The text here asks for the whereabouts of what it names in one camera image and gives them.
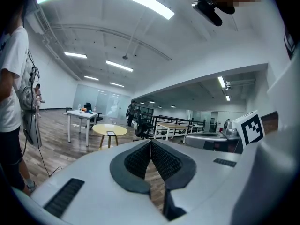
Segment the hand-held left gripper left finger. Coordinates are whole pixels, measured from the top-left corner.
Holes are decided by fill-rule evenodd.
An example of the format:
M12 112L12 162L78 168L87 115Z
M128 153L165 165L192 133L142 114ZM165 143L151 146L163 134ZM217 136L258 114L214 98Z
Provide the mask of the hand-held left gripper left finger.
M71 225L166 225L145 180L150 141L84 155L40 185L32 199Z

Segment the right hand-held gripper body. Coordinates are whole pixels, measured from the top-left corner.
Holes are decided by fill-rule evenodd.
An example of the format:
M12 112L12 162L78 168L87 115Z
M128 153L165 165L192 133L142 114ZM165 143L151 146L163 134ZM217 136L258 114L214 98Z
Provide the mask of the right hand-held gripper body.
M222 134L229 141L237 141L234 153L242 153L248 144L258 142L265 136L257 110L226 122Z

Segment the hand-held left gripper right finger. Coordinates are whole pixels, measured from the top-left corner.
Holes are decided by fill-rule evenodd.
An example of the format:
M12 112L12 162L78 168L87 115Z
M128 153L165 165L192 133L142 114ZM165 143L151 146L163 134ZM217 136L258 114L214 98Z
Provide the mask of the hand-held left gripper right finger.
M221 187L239 154L152 140L151 160L165 182L164 212L150 211L150 225L211 225L222 212L201 205Z

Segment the wooden desk with white legs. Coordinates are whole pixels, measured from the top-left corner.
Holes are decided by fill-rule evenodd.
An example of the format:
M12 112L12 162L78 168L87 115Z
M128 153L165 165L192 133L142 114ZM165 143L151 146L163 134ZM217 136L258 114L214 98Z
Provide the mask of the wooden desk with white legs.
M168 141L177 136L183 136L184 138L188 133L204 131L204 125L201 124L175 124L157 122L154 130L154 139L162 138Z

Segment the black office chair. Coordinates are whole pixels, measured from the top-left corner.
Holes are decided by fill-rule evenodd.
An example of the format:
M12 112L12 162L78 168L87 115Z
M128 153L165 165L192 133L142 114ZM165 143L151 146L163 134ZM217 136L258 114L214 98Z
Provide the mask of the black office chair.
M136 114L137 118L137 128L135 130L135 135L142 139L148 139L150 131L154 128L149 122L144 121L140 113Z
M91 103L88 103L88 102L87 102L87 103L84 105L84 107L87 108L87 110L92 110ZM102 121L102 120L103 120L103 117L101 117L100 115L101 115L101 113L97 113L97 116L96 116L95 118L90 119L90 123L94 123L94 120L96 120L96 123Z

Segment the black metal railing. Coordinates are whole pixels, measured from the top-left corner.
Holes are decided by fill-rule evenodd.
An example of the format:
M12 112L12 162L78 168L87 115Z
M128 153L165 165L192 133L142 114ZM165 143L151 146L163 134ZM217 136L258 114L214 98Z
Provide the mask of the black metal railing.
M156 125L157 122L175 123L175 124L193 124L193 125L194 124L201 124L201 125L204 125L204 130L205 130L206 119L204 119L204 120L194 120L192 118L190 120L187 120L187 119L181 119L181 118L175 118L175 117L169 117L169 116L163 116L163 115L152 116L151 124L154 126L154 128L153 128L154 130L155 130L155 125Z

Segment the round yellow table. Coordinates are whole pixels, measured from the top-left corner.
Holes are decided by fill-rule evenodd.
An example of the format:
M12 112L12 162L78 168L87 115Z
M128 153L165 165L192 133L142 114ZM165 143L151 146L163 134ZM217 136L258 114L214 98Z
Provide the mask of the round yellow table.
M118 125L114 125L114 124L96 124L92 127L92 130L93 130L93 132L102 136L101 141L100 141L99 150L103 150L104 147L108 148L108 149L111 148L112 138L115 139L116 146L118 146L119 145L118 137L126 135L128 133L128 130L126 128L118 126ZM108 136L107 131L113 131L116 134L116 136ZM106 136L108 137L108 145L103 146L104 138Z

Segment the white rectangular table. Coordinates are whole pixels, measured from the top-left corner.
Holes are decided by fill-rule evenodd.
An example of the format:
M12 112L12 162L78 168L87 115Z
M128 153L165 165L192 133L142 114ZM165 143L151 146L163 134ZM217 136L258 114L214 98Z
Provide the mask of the white rectangular table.
M93 114L89 114L86 112L83 112L82 114L79 114L79 112L83 112L81 110L70 110L66 111L67 113L67 140L70 143L71 142L71 119L72 117L79 118L81 120L86 120L86 147L89 146L89 134L90 134L90 119L95 118L97 116L97 112L93 112Z

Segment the frosted glass partition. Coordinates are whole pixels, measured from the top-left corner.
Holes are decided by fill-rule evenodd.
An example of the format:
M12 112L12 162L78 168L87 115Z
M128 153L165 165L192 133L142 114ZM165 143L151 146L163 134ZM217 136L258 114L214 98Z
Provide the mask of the frosted glass partition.
M101 113L102 116L123 120L126 118L130 102L129 96L79 84L75 92L73 109L77 109L79 105L83 107L86 103L90 103L92 109L96 109L96 112Z

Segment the person's black shirt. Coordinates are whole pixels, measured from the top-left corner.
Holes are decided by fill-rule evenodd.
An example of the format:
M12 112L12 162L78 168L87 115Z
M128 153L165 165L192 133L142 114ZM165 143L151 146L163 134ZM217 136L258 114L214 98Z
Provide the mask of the person's black shirt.
M298 46L299 39L294 38L289 32L288 27L284 25L284 45L288 54L289 59L291 60L295 54L296 47Z

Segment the white ceiling air conditioner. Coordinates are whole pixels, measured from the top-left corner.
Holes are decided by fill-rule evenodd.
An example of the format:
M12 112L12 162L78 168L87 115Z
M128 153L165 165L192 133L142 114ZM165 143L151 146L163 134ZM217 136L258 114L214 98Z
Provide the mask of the white ceiling air conditioner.
M33 31L37 34L43 35L51 29L50 24L41 8L26 15L25 19Z

